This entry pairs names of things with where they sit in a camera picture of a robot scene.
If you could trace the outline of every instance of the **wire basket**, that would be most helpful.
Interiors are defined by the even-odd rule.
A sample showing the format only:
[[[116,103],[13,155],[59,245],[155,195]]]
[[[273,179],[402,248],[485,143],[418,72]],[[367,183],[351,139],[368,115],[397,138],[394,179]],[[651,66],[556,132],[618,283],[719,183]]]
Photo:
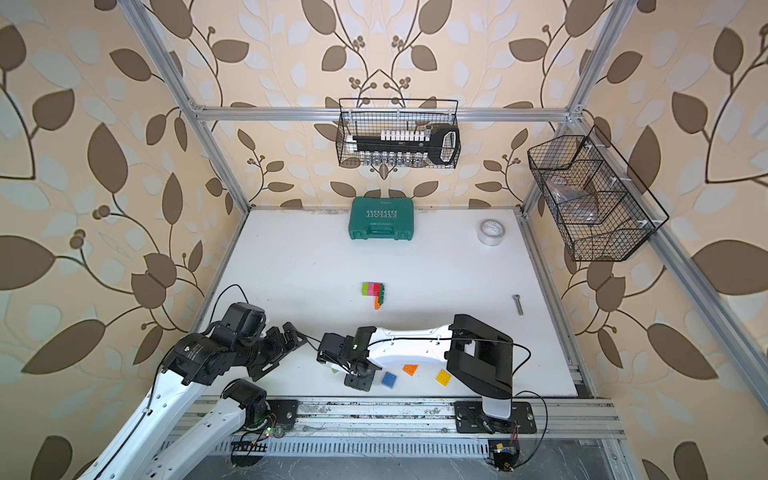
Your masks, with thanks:
[[[455,168],[461,150],[456,100],[339,99],[339,165]]]
[[[571,257],[621,262],[669,220],[669,214],[621,153],[627,173],[614,172],[598,148],[606,147],[601,143],[605,136],[594,137],[593,132],[594,127],[588,135],[563,135],[532,147],[528,163]],[[649,214],[625,182],[647,191],[658,212]]]

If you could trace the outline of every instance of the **blue lego brick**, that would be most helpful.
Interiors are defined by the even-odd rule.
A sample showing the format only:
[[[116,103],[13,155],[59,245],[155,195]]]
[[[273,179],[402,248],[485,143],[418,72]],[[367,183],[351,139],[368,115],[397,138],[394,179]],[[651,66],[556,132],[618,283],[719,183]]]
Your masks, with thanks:
[[[382,379],[382,385],[389,387],[390,389],[395,388],[395,380],[397,380],[397,375],[393,375],[392,373],[385,373],[384,378]]]

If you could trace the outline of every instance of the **yellow lego brick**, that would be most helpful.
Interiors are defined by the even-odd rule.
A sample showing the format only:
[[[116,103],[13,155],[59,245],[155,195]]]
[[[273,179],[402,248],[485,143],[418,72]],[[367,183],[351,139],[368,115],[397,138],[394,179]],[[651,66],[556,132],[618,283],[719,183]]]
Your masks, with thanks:
[[[437,383],[442,386],[448,386],[448,382],[451,381],[451,374],[445,370],[440,370],[440,373],[437,375],[435,380],[437,380]]]

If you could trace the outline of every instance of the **plastic bag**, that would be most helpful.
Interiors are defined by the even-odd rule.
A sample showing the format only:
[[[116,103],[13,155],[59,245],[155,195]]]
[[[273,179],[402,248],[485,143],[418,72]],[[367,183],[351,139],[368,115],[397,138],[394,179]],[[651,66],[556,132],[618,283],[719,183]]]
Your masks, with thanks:
[[[584,189],[568,185],[563,177],[553,175],[547,179],[547,188],[560,208],[566,222],[597,223],[598,199]]]

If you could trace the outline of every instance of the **green toolbox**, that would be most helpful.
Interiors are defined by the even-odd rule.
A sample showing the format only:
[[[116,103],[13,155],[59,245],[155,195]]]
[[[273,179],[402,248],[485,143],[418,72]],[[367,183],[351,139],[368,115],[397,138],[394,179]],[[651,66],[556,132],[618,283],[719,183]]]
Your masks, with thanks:
[[[413,238],[413,200],[357,197],[349,215],[349,238]]]

